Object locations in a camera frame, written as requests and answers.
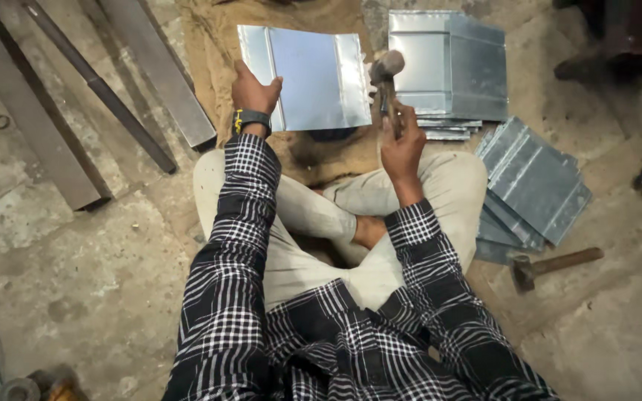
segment stack of metal sheets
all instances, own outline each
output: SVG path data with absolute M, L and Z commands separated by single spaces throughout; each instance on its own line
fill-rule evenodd
M 480 260 L 507 264 L 510 251 L 558 245 L 591 200 L 577 160 L 517 117 L 487 133 L 475 154 L 489 183 L 477 234 Z
M 388 44 L 405 57 L 398 99 L 428 139 L 468 140 L 483 120 L 509 117 L 501 29 L 461 12 L 391 10 Z

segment hammer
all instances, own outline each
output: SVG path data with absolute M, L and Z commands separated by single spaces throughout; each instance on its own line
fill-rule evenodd
M 559 256 L 557 258 L 542 260 L 532 263 L 529 256 L 521 255 L 512 260 L 512 280 L 518 293 L 526 293 L 534 289 L 534 279 L 543 274 L 555 272 L 557 270 L 570 268 L 581 265 L 603 257 L 603 250 L 600 248 L 589 248 L 581 252 L 570 255 Z
M 390 50 L 370 67 L 370 84 L 378 87 L 380 96 L 380 116 L 390 117 L 390 123 L 395 132 L 395 138 L 400 138 L 402 128 L 398 111 L 393 105 L 395 100 L 395 82 L 393 76 L 405 68 L 405 59 L 398 50 Z

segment man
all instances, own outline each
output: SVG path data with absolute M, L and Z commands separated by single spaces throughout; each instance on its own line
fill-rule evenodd
M 282 79 L 264 87 L 243 62 L 236 69 L 238 134 L 195 169 L 211 234 L 192 262 L 163 399 L 556 400 L 462 274 L 481 161 L 421 157 L 424 132 L 398 103 L 403 136 L 384 121 L 384 170 L 320 196 L 281 176 L 265 143 Z M 387 232 L 369 215 L 385 216 Z M 332 268 L 287 228 L 371 250 L 357 268 Z

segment crossed legs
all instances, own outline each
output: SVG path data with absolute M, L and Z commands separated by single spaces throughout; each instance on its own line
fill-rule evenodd
M 463 272 L 474 256 L 479 214 L 486 191 L 486 170 L 470 153 L 443 152 L 424 156 L 418 175 L 423 192 L 457 251 Z M 194 191 L 202 229 L 212 231 L 217 200 L 224 183 L 224 152 L 203 155 L 194 172 Z M 299 248 L 287 231 L 347 244 L 357 233 L 357 215 L 385 216 L 399 204 L 383 169 L 327 188 L 323 196 L 282 176 L 277 191 L 277 217 L 271 228 L 264 275 L 265 307 L 342 278 L 356 303 L 377 310 L 404 285 L 402 266 L 388 234 L 358 267 L 338 269 Z

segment black watch strap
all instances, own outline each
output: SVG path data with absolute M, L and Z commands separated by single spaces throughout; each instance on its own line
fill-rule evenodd
M 246 108 L 238 108 L 234 112 L 232 121 L 232 134 L 239 135 L 242 133 L 244 126 L 248 123 L 260 123 L 267 127 L 267 136 L 272 133 L 271 117 L 268 114 L 259 111 L 247 110 Z

